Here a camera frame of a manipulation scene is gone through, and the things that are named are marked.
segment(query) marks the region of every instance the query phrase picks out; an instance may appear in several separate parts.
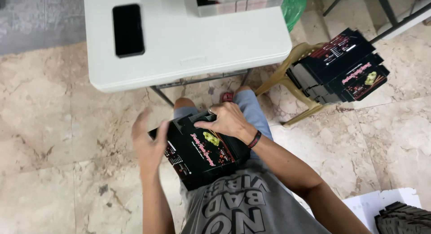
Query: smartphone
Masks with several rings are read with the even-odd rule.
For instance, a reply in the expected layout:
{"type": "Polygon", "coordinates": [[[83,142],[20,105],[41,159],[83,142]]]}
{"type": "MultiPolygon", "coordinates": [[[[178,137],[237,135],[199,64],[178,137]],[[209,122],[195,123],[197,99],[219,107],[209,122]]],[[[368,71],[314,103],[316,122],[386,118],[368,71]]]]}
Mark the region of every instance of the smartphone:
{"type": "Polygon", "coordinates": [[[142,55],[143,45],[141,7],[138,4],[117,6],[112,9],[115,53],[119,58],[142,55]]]}

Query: yellow-green food picture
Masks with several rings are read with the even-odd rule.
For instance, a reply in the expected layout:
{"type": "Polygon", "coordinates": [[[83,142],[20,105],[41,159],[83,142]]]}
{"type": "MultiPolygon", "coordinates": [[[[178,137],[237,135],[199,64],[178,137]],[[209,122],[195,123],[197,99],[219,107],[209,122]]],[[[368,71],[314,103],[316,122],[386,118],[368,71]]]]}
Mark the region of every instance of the yellow-green food picture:
{"type": "Polygon", "coordinates": [[[365,79],[365,85],[373,85],[376,80],[377,72],[373,71],[368,74],[367,79],[365,79]]]}
{"type": "Polygon", "coordinates": [[[220,140],[209,132],[204,132],[203,135],[205,136],[205,139],[207,141],[213,143],[215,146],[218,146],[218,144],[220,143],[220,140]]]}

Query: white folding table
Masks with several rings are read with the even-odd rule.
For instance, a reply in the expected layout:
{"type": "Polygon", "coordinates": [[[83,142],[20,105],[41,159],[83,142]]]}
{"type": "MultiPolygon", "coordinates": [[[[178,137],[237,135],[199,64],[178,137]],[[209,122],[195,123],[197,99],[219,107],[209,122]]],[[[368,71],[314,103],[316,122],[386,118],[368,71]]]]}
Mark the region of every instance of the white folding table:
{"type": "Polygon", "coordinates": [[[249,74],[245,69],[281,62],[292,49],[279,7],[199,17],[196,0],[84,0],[84,5],[90,82],[102,92],[152,86],[173,105],[160,88],[184,82],[170,82],[207,73],[221,73],[208,80],[249,74]],[[145,53],[119,58],[112,9],[125,4],[141,6],[145,53]]]}

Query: beige plastic chair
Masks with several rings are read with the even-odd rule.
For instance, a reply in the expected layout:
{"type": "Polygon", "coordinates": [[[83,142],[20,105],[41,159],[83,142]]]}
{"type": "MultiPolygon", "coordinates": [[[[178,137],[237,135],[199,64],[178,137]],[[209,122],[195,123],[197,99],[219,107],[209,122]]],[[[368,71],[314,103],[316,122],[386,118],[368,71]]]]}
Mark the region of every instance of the beige plastic chair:
{"type": "Polygon", "coordinates": [[[302,43],[302,44],[295,46],[292,49],[292,51],[290,52],[289,56],[277,68],[277,70],[274,72],[274,74],[272,74],[272,76],[269,77],[268,80],[266,80],[259,88],[257,88],[254,91],[256,96],[260,96],[264,92],[268,91],[271,87],[275,86],[276,84],[282,84],[297,99],[299,99],[301,102],[303,102],[305,105],[307,105],[308,110],[305,110],[304,112],[300,113],[299,115],[293,117],[288,122],[282,123],[284,127],[289,127],[298,121],[301,121],[307,117],[310,117],[311,115],[322,110],[326,106],[326,105],[317,103],[312,98],[305,96],[304,93],[301,90],[299,90],[295,86],[294,82],[292,82],[292,80],[290,80],[290,78],[286,75],[286,70],[289,68],[290,65],[292,65],[292,63],[297,62],[298,60],[301,60],[304,57],[310,55],[313,51],[322,47],[323,44],[325,44],[325,43],[320,43],[320,44],[315,44],[315,45],[309,45],[307,43],[302,43]]]}

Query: black wristband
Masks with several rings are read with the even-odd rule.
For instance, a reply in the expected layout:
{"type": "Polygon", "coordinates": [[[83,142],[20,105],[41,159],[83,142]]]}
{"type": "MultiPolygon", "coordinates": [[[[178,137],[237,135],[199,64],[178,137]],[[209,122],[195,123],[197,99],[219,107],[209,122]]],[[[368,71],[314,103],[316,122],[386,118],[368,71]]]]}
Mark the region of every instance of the black wristband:
{"type": "Polygon", "coordinates": [[[251,143],[247,146],[248,148],[253,148],[260,140],[260,137],[262,136],[262,133],[257,130],[256,135],[254,136],[254,139],[251,141],[251,143]]]}

